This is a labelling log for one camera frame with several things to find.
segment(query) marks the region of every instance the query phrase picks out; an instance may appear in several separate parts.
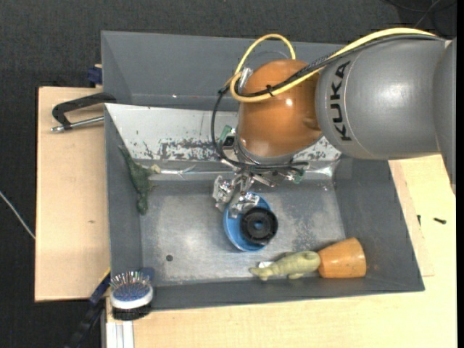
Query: black cable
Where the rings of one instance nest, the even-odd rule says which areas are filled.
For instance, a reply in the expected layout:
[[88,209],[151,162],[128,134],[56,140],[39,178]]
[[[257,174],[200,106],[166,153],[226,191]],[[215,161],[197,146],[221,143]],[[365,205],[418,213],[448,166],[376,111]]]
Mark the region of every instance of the black cable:
[[436,7],[439,3],[441,3],[443,0],[436,0],[435,2],[433,2],[431,4],[431,6],[428,7],[428,9],[415,9],[415,8],[411,8],[411,7],[406,7],[405,5],[401,5],[401,4],[398,4],[397,2],[395,2],[394,0],[380,0],[384,3],[387,3],[387,4],[390,4],[392,5],[393,7],[396,7],[398,9],[403,9],[403,10],[407,10],[409,12],[415,12],[415,13],[423,13],[423,16],[419,19],[419,21],[414,25],[414,27],[418,27],[420,25],[420,23],[427,17],[429,16],[430,18],[430,21],[434,27],[434,29],[436,30],[436,32],[441,35],[441,36],[450,36],[448,34],[446,34],[445,32],[443,32],[443,30],[440,29],[440,27],[436,24],[436,18],[435,18],[435,14],[438,13],[438,12],[442,12],[443,10],[446,10],[450,7],[453,7],[454,5],[457,4],[457,0],[454,0],[452,2],[450,2],[449,4],[446,4],[438,9],[434,9],[434,7]]
[[401,5],[401,4],[398,4],[397,2],[395,2],[394,0],[380,0],[380,1],[383,1],[383,2],[386,2],[387,4],[390,4],[392,5],[393,7],[396,7],[396,8],[399,8],[399,9],[403,9],[403,10],[408,10],[410,12],[415,12],[415,13],[437,13],[437,12],[440,12],[442,10],[446,10],[448,9],[449,7],[452,7],[453,5],[455,5],[457,3],[457,0],[448,4],[448,5],[445,5],[439,9],[435,9],[434,11],[431,11],[431,7],[429,7],[428,9],[415,9],[415,8],[410,8],[410,7],[406,7],[405,5]]
[[304,75],[306,75],[308,73],[311,73],[312,71],[319,70],[320,68],[325,67],[325,66],[331,64],[332,62],[335,62],[335,61],[337,61],[337,60],[339,60],[339,59],[341,59],[341,58],[343,58],[343,57],[345,57],[345,56],[347,56],[349,54],[355,53],[355,52],[357,52],[359,50],[369,48],[371,46],[375,46],[375,45],[378,45],[378,44],[384,44],[386,42],[395,41],[395,40],[399,40],[399,39],[416,39],[416,40],[421,39],[421,40],[434,40],[434,41],[443,41],[444,40],[443,38],[438,38],[436,36],[425,36],[425,35],[421,35],[421,34],[405,34],[405,35],[393,35],[393,36],[383,37],[383,38],[377,39],[375,41],[370,41],[368,43],[365,43],[362,46],[358,46],[356,48],[353,48],[353,49],[351,49],[349,51],[346,51],[343,54],[340,54],[340,55],[338,55],[336,57],[331,58],[331,56],[334,53],[327,54],[324,57],[318,58],[315,61],[311,62],[308,66],[303,67],[300,71],[294,73],[292,76],[290,76],[289,78],[287,78],[286,80],[282,81],[281,83],[279,83],[277,85],[266,86],[266,89],[263,89],[261,91],[257,91],[255,93],[241,94],[241,96],[252,98],[254,96],[261,96],[263,94],[271,94],[271,92],[274,92],[274,91],[277,91],[280,88],[283,88],[284,86],[286,86],[286,85],[292,83],[293,81],[303,77]]
[[420,23],[427,17],[429,14],[435,14],[436,12],[439,12],[439,10],[432,11],[432,9],[438,5],[442,0],[437,0],[435,1],[423,14],[423,16],[419,19],[419,21],[414,25],[414,28],[417,28]]

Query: gray bin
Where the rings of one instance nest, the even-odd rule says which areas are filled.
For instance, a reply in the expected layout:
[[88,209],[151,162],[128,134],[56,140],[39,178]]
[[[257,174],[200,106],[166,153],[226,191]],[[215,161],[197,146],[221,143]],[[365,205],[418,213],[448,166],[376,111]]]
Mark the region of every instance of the gray bin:
[[[104,90],[125,104],[209,110],[216,91],[251,42],[106,32],[102,35]],[[311,43],[295,47],[297,56],[307,62],[338,48]],[[254,65],[281,56],[276,51],[283,50],[280,43],[263,45]],[[118,148],[130,142],[110,108],[105,109],[105,139],[111,269],[116,274],[154,268],[154,309],[424,290],[388,162],[317,157],[328,169],[309,172],[299,185],[285,182],[268,188],[257,183],[253,189],[271,203],[279,231],[261,252],[240,252],[228,242],[222,214],[211,198],[215,176],[229,172],[216,162],[197,160],[199,170],[205,168],[190,178],[155,176],[149,212],[139,215],[136,192]],[[237,103],[226,99],[221,109],[233,115]],[[140,126],[137,117],[133,125]],[[140,162],[176,164],[158,158],[148,154]],[[283,252],[317,251],[353,236],[365,250],[364,278],[324,279],[315,274],[262,282],[247,271]]]

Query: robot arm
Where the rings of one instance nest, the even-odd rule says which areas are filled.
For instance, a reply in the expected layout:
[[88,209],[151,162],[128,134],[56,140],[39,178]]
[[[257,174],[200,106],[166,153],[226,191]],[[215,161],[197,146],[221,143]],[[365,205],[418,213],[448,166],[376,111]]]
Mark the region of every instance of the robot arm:
[[311,65],[269,62],[240,94],[238,73],[230,84],[241,102],[238,160],[261,168],[290,164],[323,134],[340,152],[361,159],[441,152],[455,190],[457,39],[403,31],[374,33]]

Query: brush bristles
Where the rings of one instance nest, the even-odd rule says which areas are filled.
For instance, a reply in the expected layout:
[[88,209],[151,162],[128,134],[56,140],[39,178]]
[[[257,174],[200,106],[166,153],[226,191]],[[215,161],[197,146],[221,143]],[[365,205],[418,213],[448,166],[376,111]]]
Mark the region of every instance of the brush bristles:
[[150,285],[150,277],[144,275],[142,272],[139,271],[130,271],[119,273],[118,275],[111,277],[111,281],[109,282],[113,290],[125,285]]

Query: floor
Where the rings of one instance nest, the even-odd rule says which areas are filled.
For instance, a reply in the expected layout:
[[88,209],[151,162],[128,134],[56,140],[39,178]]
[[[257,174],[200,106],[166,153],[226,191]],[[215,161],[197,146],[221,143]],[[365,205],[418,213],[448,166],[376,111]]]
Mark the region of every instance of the floor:
[[[452,38],[457,0],[0,0],[0,191],[34,231],[36,87],[90,86],[101,30],[346,43],[406,25]],[[63,347],[86,301],[34,303],[34,240],[0,200],[0,346]],[[99,329],[83,347],[99,346]]]

